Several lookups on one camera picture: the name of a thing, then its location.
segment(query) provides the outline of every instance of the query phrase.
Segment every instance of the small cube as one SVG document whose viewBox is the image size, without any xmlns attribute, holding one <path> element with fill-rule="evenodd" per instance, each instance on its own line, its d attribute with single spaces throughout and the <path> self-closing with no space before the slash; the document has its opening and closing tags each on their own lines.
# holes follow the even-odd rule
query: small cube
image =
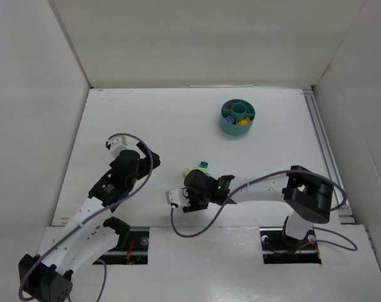
<svg viewBox="0 0 381 302">
<path fill-rule="evenodd" d="M 204 172 L 204 173 L 207 173 L 208 172 L 208 169 L 207 168 L 201 168 L 201 167 L 198 167 L 197 168 L 198 170 Z"/>
<path fill-rule="evenodd" d="M 190 173 L 191 169 L 187 168 L 186 170 L 183 171 L 183 176 L 187 176 Z"/>
<path fill-rule="evenodd" d="M 247 125 L 251 122 L 251 119 L 250 118 L 244 118 L 243 120 L 241 121 L 238 121 L 237 125 L 239 126 L 244 126 L 244 125 Z"/>
<path fill-rule="evenodd" d="M 200 168 L 207 168 L 208 162 L 201 162 L 200 163 Z"/>
<path fill-rule="evenodd" d="M 235 120 L 233 117 L 231 117 L 231 115 L 227 116 L 225 118 L 225 120 L 228 122 L 228 123 L 231 123 L 231 124 L 234 124 L 235 123 Z"/>
</svg>

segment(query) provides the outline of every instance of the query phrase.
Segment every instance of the round teal container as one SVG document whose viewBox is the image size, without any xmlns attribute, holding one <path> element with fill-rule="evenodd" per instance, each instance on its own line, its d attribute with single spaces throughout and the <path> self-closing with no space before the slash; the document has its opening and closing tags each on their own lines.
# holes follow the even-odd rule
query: round teal container
<svg viewBox="0 0 381 302">
<path fill-rule="evenodd" d="M 223 131 L 231 135 L 242 135 L 249 131 L 254 120 L 253 106 L 243 99 L 231 99 L 221 108 L 220 124 Z M 230 123 L 226 118 L 230 116 L 234 121 Z M 237 125 L 238 122 L 249 118 L 250 123 Z"/>
</svg>

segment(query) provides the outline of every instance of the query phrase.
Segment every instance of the purple block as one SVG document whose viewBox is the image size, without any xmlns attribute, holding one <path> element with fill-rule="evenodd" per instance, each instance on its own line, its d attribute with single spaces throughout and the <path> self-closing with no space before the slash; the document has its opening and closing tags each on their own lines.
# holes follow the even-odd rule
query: purple block
<svg viewBox="0 0 381 302">
<path fill-rule="evenodd" d="M 235 120 L 233 119 L 233 117 L 231 117 L 231 115 L 227 116 L 225 118 L 225 120 L 228 122 L 228 123 L 231 123 L 231 124 L 234 124 L 235 123 Z"/>
</svg>

